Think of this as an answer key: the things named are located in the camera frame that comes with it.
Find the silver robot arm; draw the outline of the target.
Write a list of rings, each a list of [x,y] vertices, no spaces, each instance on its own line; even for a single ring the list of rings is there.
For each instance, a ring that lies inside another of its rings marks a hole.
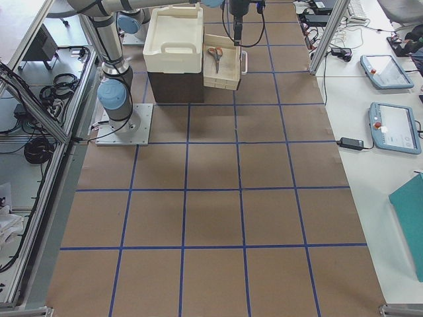
[[[223,6],[224,4],[230,5],[230,1],[227,0],[201,0],[201,3],[210,8],[217,8]]]
[[[202,6],[222,8],[224,1],[70,1],[89,27],[90,40],[102,58],[105,79],[97,98],[113,132],[140,127],[132,92],[133,69],[119,39],[118,13],[130,19],[152,9],[143,49],[155,101],[160,104],[204,103],[204,27]]]

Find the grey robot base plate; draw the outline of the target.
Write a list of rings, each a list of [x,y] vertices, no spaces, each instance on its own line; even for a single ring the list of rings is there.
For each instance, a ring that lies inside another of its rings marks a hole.
[[[97,145],[148,145],[153,115],[153,104],[134,104],[131,118],[128,122],[110,121],[105,110],[101,121],[106,121],[98,127],[95,139]]]

